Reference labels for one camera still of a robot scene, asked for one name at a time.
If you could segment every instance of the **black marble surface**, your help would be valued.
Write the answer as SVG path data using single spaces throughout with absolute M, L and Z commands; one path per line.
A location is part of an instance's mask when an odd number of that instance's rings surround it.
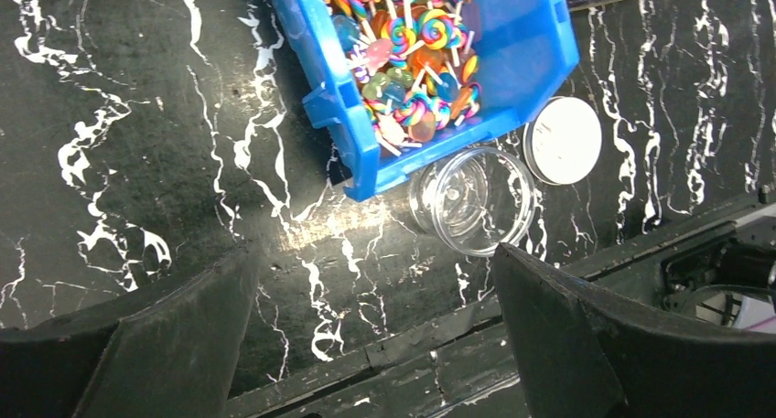
M 539 186 L 523 247 L 569 263 L 771 182 L 774 2 L 574 13 L 559 94 L 595 105 L 604 147 L 586 180 Z M 307 91 L 269 0 L 0 0 L 0 327 L 254 240 L 238 394 L 491 295 L 489 261 L 422 233 L 405 187 L 344 197 Z

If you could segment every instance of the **lollipop stick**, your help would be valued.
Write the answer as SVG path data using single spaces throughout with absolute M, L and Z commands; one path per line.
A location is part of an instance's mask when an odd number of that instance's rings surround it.
M 391 16 L 391 20 L 399 18 L 396 14 L 396 6 L 393 5 L 393 0 L 384 0 L 385 5 L 388 6 L 388 14 Z
M 403 59 L 406 59 L 407 57 L 409 57 L 409 56 L 410 56 L 410 54 L 412 54 L 412 53 L 413 53 L 413 52 L 415 52 L 416 50 L 418 50 L 418 49 L 422 48 L 422 47 L 423 47 L 425 44 L 426 44 L 426 43 L 424 43 L 424 42 L 423 42 L 423 40 L 417 40 L 417 41 L 414 43 L 414 45 L 413 45 L 413 46 L 411 46 L 411 47 L 410 47 L 408 50 L 406 50 L 406 51 L 404 52 L 404 54 L 402 54 L 402 58 L 403 58 Z
M 460 89 L 460 81 L 458 80 L 458 76 L 456 76 L 456 70 L 455 70 L 455 68 L 453 68 L 452 66 L 450 66 L 450 62 L 449 62 L 449 61 L 445 61 L 445 65 L 446 65 L 446 66 L 447 66 L 447 68 L 450 70 L 450 76 L 452 76 L 452 77 L 453 77 L 453 80 L 455 80 L 455 81 L 456 81 L 456 84 L 458 85 L 458 88 Z
M 383 137 L 380 136 L 380 134 L 375 133 L 374 137 L 377 138 L 377 143 L 382 145 L 383 148 L 385 148 L 386 150 L 390 151 L 391 154 L 393 154 L 393 155 L 402 155 L 401 151 L 397 150 L 396 147 L 394 147 L 393 145 L 388 144 L 388 142 L 385 139 L 383 139 Z
M 374 36 L 374 31 L 372 31 L 372 26 L 369 24 L 368 20 L 362 20 L 361 27 L 363 27 L 364 32 L 366 32 L 366 36 L 369 38 L 370 43 L 377 41 L 377 37 Z
M 414 25 L 412 19 L 412 2 L 410 0 L 404 0 L 404 25 L 407 29 L 412 29 Z
M 417 74 L 417 78 L 415 78 L 415 82 L 413 82 L 412 87 L 410 88 L 410 91 L 419 91 L 420 87 L 420 81 L 423 80 L 423 77 L 426 75 L 425 69 L 420 69 L 420 72 Z
M 460 23 L 460 12 L 462 8 L 463 8 L 463 1 L 461 0 L 461 1 L 458 1 L 458 4 L 456 5 L 456 16 L 453 19 L 454 20 L 453 23 L 455 23 L 456 26 Z
M 471 43 L 474 42 L 474 31 L 469 31 L 469 36 L 466 39 L 466 47 L 463 48 L 463 55 L 468 55 L 471 50 Z
M 441 78 L 439 78 L 439 75 L 437 75 L 437 73 L 436 73 L 436 72 L 434 72 L 434 70 L 433 70 L 433 69 L 429 68 L 427 64 L 424 64 L 424 65 L 423 65 L 423 69 L 425 69 L 425 70 L 426 70 L 426 73 L 428 73 L 428 76 L 430 76 L 430 77 L 431 77 L 431 78 L 434 80 L 434 82 L 435 82 L 436 84 L 439 84 L 440 86 L 441 86 L 442 84 L 444 84 L 444 83 L 442 82 L 442 79 L 441 79 Z
M 460 56 L 458 55 L 458 46 L 454 46 L 450 48 L 450 52 L 453 54 L 453 64 L 455 64 L 456 67 L 460 66 Z

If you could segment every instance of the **jar lid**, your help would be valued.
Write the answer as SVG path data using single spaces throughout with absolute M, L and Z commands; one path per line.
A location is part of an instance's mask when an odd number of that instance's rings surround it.
M 550 185 L 571 185 L 587 176 L 601 152 L 601 122 L 578 98 L 553 98 L 525 126 L 523 151 L 531 172 Z

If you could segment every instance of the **orange lollipop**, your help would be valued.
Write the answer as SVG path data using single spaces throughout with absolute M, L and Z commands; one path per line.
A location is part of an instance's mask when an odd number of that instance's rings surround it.
M 434 72 L 439 73 L 444 66 L 444 59 L 445 57 L 440 50 L 433 50 L 423 46 L 410 55 L 409 64 L 415 76 L 424 66 L 428 66 Z
M 460 113 L 466 108 L 467 105 L 469 105 L 469 100 L 471 99 L 471 94 L 473 92 L 474 91 L 470 86 L 466 86 L 461 89 L 461 92 L 458 94 L 456 100 L 453 101 L 452 105 L 450 105 L 450 117 L 452 119 L 458 118 Z

